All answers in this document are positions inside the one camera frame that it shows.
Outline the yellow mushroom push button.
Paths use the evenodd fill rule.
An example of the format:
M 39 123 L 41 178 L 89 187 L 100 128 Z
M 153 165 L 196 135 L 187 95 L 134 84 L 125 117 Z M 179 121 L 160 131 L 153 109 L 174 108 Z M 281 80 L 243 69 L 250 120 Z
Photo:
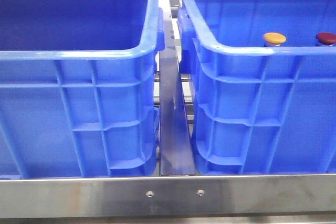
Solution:
M 276 32 L 268 32 L 263 35 L 265 47 L 278 47 L 287 41 L 285 35 Z

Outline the red mushroom push button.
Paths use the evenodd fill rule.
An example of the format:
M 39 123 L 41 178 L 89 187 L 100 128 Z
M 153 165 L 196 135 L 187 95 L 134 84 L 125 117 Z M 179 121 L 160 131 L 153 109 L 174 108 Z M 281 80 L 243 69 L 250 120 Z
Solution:
M 320 32 L 316 35 L 316 46 L 334 46 L 336 42 L 336 34 L 329 32 Z

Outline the blue plastic crate right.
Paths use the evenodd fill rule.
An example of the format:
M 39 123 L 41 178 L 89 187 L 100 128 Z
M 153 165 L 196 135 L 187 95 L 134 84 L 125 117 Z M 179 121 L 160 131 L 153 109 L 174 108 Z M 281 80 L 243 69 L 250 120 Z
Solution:
M 335 0 L 183 0 L 206 175 L 335 172 Z M 265 47 L 263 35 L 287 41 Z

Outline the blue plastic crate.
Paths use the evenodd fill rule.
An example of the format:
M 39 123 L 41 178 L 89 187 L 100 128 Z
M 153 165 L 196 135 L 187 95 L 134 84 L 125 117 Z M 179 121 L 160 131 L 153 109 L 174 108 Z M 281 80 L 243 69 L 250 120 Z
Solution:
M 159 0 L 1 0 L 1 179 L 150 176 Z
M 206 175 L 335 172 L 335 0 L 183 0 Z M 265 47 L 263 35 L 287 41 Z

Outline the blue plastic crate left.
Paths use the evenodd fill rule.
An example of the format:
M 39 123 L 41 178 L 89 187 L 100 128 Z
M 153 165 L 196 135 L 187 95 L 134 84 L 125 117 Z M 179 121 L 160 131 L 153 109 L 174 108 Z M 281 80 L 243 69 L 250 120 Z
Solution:
M 159 0 L 1 0 L 1 179 L 150 176 Z

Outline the stainless steel front rail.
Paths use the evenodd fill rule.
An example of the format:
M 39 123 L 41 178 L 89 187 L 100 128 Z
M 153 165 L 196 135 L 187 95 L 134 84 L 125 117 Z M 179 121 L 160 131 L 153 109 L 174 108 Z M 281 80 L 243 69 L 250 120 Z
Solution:
M 1 181 L 2 218 L 334 211 L 334 174 Z

